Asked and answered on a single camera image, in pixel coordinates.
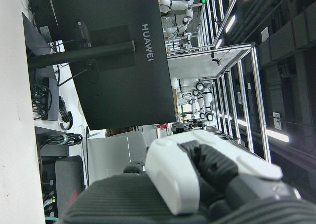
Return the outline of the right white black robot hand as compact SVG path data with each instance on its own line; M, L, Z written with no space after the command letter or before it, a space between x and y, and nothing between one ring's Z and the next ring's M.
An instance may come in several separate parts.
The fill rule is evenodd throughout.
M316 206L282 170L202 130L150 145L142 174L95 181L62 224L313 224Z

